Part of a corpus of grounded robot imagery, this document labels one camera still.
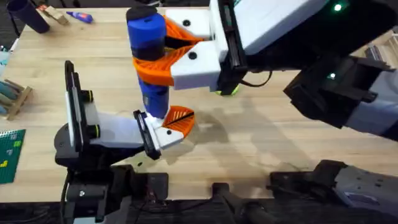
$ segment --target wooden table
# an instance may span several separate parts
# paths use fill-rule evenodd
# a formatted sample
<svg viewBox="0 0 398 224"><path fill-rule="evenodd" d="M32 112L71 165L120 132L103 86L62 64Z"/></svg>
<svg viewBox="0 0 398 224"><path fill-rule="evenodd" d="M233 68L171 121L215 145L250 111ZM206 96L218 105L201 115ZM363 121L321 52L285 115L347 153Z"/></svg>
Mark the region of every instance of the wooden table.
<svg viewBox="0 0 398 224"><path fill-rule="evenodd" d="M0 185L0 202L60 200L66 168L54 162L53 138L67 120L65 60L75 64L82 87L93 90L100 111L131 116L143 108L126 10L79 9L92 14L95 23L70 18L68 27L49 21L52 29L44 35L29 27L23 31L3 76L34 92L15 121L0 121L0 131L27 130L15 181ZM207 198L213 182L229 182L243 197L270 197L265 190L270 172L312 170L322 159L398 175L398 143L303 117L282 92L296 74L276 72L264 88L241 86L227 98L207 88L172 90L172 105L195 110L191 135L158 161L139 154L121 163L138 172L169 173L171 199ZM266 75L245 79L259 83Z"/></svg>

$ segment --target wooden block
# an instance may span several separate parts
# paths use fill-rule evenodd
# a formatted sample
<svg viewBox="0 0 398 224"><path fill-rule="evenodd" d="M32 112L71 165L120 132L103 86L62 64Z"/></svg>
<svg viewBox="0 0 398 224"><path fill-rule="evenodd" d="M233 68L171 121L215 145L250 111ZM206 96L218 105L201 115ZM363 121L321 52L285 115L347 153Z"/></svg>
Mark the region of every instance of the wooden block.
<svg viewBox="0 0 398 224"><path fill-rule="evenodd" d="M66 25L69 23L68 19L61 12L58 12L52 6L47 6L47 8L44 9L44 11L46 13L48 13L52 18L54 18L61 25Z"/></svg>
<svg viewBox="0 0 398 224"><path fill-rule="evenodd" d="M29 96L29 93L31 93L31 91L32 91L32 89L29 86L26 87L24 89L24 91L22 91L22 93L19 95L18 99L15 101L13 106L10 107L10 109L8 111L8 115L6 117L7 120L12 120L15 117L15 115L18 113L22 104L25 102L25 100L27 99L27 97Z"/></svg>
<svg viewBox="0 0 398 224"><path fill-rule="evenodd" d="M20 92L25 90L25 88L23 86L16 84L8 79L5 79L4 81L7 82L8 84L12 85L14 88L18 89Z"/></svg>
<svg viewBox="0 0 398 224"><path fill-rule="evenodd" d="M0 103L3 105L12 105L13 102L8 97L0 93Z"/></svg>

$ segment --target green light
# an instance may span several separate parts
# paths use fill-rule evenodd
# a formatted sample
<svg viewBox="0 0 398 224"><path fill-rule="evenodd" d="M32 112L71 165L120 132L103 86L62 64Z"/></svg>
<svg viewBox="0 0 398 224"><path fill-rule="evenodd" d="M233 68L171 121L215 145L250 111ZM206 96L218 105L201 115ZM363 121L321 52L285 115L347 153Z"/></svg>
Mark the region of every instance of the green light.
<svg viewBox="0 0 398 224"><path fill-rule="evenodd" d="M341 4L335 4L334 10L336 12L340 12L343 9L343 6Z"/></svg>
<svg viewBox="0 0 398 224"><path fill-rule="evenodd" d="M335 73L331 73L329 76L328 76L328 79L330 79L330 80L334 80L336 78L336 74Z"/></svg>

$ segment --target blue cup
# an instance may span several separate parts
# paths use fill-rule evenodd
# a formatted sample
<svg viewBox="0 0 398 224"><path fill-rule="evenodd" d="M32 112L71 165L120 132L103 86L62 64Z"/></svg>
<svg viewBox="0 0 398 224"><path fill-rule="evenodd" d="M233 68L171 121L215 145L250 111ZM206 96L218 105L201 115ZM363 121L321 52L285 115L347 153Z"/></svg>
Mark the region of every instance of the blue cup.
<svg viewBox="0 0 398 224"><path fill-rule="evenodd" d="M7 4L7 10L11 16L18 17L22 22L40 34L50 29L50 26L36 11L36 8L29 0L11 0Z"/></svg>

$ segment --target cable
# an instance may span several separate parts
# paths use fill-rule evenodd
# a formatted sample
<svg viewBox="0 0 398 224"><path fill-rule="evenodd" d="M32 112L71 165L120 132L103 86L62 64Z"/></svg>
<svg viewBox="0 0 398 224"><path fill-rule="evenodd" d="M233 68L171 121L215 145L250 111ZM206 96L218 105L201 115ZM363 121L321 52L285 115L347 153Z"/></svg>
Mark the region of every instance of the cable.
<svg viewBox="0 0 398 224"><path fill-rule="evenodd" d="M61 5L62 5L62 7L67 7L67 5L65 4L65 2L63 1L63 0L60 0L60 3L61 3Z"/></svg>
<svg viewBox="0 0 398 224"><path fill-rule="evenodd" d="M70 179L71 170L67 169L67 177L65 178L65 182L63 183L62 193L61 193L61 201L60 201L60 219L61 224L65 224L63 211L65 209L65 196L67 194L68 183Z"/></svg>
<svg viewBox="0 0 398 224"><path fill-rule="evenodd" d="M48 212L43 212L42 214L37 215L36 217L30 218L30 219L27 219L27 220L0 221L0 223L7 223L7 224L10 224L10 223L29 223L29 222L36 221L36 220L38 220L38 219L40 219L40 218L42 218L42 217L44 217L44 216L46 216L48 214L49 214Z"/></svg>
<svg viewBox="0 0 398 224"><path fill-rule="evenodd" d="M15 23L14 16L12 16L12 14L11 14L10 12L8 12L8 14L10 15L10 20L11 20L11 23L12 23L12 28L14 28L15 34L17 34L17 36L20 37L20 36L21 36L21 33L19 32L18 27L17 27L17 24Z"/></svg>
<svg viewBox="0 0 398 224"><path fill-rule="evenodd" d="M197 203L196 205L192 205L192 206L189 206L187 208L183 208L183 209L180 209L178 211L172 211L172 212L169 212L169 211L153 212L153 211L149 211L149 210L144 210L142 208L137 208L134 204L131 204L131 205L135 209L138 209L138 210L141 210L142 212L146 212L146 213L150 213L150 214L175 214L175 213L180 213L180 212L184 212L184 211L187 211L187 210L191 210L191 209L194 209L194 208L201 207L202 205L205 205L205 204L210 203L212 201L213 201L213 199L211 198L209 200L205 200L204 202Z"/></svg>
<svg viewBox="0 0 398 224"><path fill-rule="evenodd" d="M272 77L272 71L269 72L268 78L267 78L267 80L266 80L264 83L261 83L261 84L252 84L252 83L248 83L248 82L246 82L246 81L244 81L244 80L241 80L241 84L242 84L242 85L245 85L245 86L248 86L248 87L255 87L255 88L258 88L258 87L262 87L262 86L264 86L265 84L267 84L268 81L271 79L271 77Z"/></svg>
<svg viewBox="0 0 398 224"><path fill-rule="evenodd" d="M138 219L139 219L139 215L142 212L142 209L144 208L144 206L147 204L148 201L145 201L145 203L142 204L141 208L139 208L138 212L137 212L137 217L136 217L136 221L134 222L134 224L137 224Z"/></svg>

